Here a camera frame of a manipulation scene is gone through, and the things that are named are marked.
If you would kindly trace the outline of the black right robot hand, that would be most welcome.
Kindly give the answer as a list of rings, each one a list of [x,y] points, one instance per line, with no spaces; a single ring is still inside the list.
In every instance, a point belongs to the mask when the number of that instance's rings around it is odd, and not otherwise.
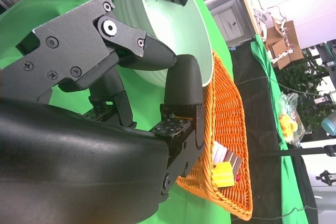
[[[138,223],[204,149],[200,67],[90,0],[34,28],[1,70],[1,223]],[[117,66],[167,70],[138,130]]]

